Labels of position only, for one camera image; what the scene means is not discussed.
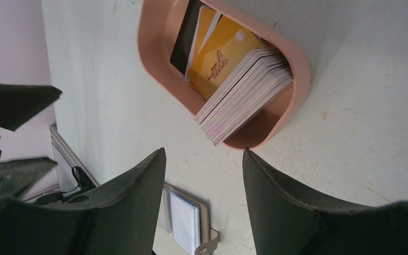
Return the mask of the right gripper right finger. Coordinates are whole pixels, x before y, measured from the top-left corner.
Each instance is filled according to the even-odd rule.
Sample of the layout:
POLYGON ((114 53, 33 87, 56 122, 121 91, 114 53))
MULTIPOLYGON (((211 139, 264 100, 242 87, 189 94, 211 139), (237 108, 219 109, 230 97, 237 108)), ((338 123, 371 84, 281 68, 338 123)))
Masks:
POLYGON ((257 254, 408 254, 408 201, 370 207, 335 198, 250 149, 242 168, 257 254))

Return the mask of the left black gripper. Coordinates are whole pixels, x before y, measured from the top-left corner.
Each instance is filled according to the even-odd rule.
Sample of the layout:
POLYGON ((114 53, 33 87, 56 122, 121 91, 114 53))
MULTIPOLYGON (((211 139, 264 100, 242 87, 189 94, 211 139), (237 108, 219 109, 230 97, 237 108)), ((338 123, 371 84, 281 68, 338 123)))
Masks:
MULTIPOLYGON (((17 130, 59 99, 53 86, 0 84, 0 128, 17 130)), ((26 158, 0 163, 0 197, 22 197, 57 165, 48 158, 26 158)))

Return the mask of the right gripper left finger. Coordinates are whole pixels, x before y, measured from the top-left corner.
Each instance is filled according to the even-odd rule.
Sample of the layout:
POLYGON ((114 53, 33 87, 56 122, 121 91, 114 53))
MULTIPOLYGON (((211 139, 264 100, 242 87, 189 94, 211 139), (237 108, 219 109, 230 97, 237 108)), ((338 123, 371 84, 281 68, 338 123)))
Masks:
POLYGON ((66 202, 0 197, 0 254, 152 254, 165 169, 159 148, 66 202))

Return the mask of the beige leather card holder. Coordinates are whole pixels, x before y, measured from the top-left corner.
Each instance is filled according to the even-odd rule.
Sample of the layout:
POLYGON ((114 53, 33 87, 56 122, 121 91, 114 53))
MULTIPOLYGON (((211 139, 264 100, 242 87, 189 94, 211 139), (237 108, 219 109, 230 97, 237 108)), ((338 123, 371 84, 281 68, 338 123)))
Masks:
POLYGON ((219 233, 210 226, 210 210, 204 200, 164 183, 157 226, 165 230, 188 254, 212 254, 219 233))

